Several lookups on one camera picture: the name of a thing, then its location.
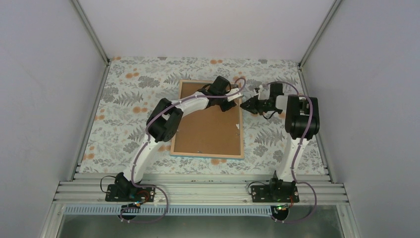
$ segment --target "cork board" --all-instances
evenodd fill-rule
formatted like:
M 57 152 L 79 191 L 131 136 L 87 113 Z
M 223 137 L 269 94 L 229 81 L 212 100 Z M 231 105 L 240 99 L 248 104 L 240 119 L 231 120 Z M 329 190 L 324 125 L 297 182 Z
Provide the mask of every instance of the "cork board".
M 181 80 L 179 98 L 190 96 L 212 81 Z M 244 133 L 241 100 L 237 106 L 222 112 L 212 106 L 185 116 L 172 139 L 173 156 L 210 157 L 226 159 L 244 158 Z

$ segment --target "floral pattern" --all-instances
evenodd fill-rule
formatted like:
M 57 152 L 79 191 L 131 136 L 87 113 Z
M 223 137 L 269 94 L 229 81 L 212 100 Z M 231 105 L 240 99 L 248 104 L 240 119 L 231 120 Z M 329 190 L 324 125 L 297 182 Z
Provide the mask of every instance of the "floral pattern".
M 99 103 L 81 164 L 82 173 L 118 173 L 128 166 L 144 136 L 146 120 L 161 98 L 178 98 L 181 79 L 231 81 L 245 77 L 244 99 L 253 89 L 274 80 L 287 81 L 300 91 L 297 65 L 288 60 L 116 57 Z M 284 86 L 285 94 L 294 93 Z M 245 158 L 175 157 L 170 142 L 161 146 L 147 173 L 272 174 L 283 159 L 287 133 L 285 114 L 270 120 L 243 112 Z M 299 174 L 324 174 L 315 139 L 309 142 L 298 166 Z

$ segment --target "white wall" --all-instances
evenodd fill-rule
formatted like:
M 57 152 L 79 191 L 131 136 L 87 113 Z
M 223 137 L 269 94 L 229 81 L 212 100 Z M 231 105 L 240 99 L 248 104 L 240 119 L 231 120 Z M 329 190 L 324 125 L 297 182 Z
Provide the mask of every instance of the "white wall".
M 104 63 L 70 1 L 0 3 L 0 237 L 38 237 Z
M 420 1 L 343 1 L 304 66 L 362 237 L 419 237 Z
M 79 0 L 108 56 L 300 61 L 333 0 Z

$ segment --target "red wire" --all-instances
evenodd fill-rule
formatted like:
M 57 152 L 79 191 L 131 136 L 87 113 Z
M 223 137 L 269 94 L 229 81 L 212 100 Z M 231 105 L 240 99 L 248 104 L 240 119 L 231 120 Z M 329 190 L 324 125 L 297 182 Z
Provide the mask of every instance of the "red wire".
M 147 202 L 149 200 L 149 192 L 145 191 L 145 190 L 141 190 L 137 193 L 137 195 L 139 195 L 140 193 L 143 193 L 145 195 L 145 202 Z
M 292 196 L 290 196 L 290 207 L 289 208 L 293 207 L 293 204 L 294 204 L 293 198 L 292 198 Z

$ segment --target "perforated metal strip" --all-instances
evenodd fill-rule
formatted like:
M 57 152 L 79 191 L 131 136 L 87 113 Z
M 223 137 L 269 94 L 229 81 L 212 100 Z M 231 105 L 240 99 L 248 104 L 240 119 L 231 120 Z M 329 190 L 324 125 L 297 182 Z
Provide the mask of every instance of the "perforated metal strip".
M 121 205 L 69 204 L 66 215 L 119 215 Z M 163 214 L 165 206 L 143 205 L 125 214 L 155 216 Z M 269 206 L 190 206 L 170 205 L 168 216 L 268 216 Z

